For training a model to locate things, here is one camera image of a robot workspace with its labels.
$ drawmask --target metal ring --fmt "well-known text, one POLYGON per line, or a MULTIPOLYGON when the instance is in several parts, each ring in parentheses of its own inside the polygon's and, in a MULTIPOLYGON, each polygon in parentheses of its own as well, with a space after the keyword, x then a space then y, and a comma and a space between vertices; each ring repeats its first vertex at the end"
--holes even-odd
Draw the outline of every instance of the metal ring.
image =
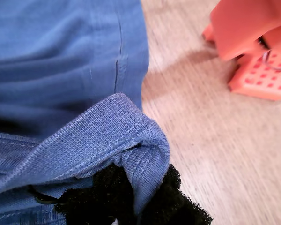
POLYGON ((270 56, 270 54, 271 54, 271 51, 272 51, 272 50, 269 50, 268 52, 266 52, 266 53, 263 54, 263 56, 262 56, 262 61, 263 61, 263 63, 265 63, 265 64, 266 64, 268 67, 270 67, 271 69, 281 72, 281 68, 273 67, 273 66, 269 65, 268 62, 267 62, 267 61, 268 61, 268 58, 269 58, 269 56, 270 56))

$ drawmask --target floor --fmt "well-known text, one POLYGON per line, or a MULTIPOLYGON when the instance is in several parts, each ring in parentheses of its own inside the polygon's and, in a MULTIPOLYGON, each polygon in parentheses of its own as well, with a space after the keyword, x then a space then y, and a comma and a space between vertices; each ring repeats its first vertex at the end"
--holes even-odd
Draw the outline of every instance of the floor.
POLYGON ((281 101, 230 93, 235 69, 201 33, 218 0, 142 0, 145 113, 166 133, 182 189, 213 225, 281 225, 281 101))

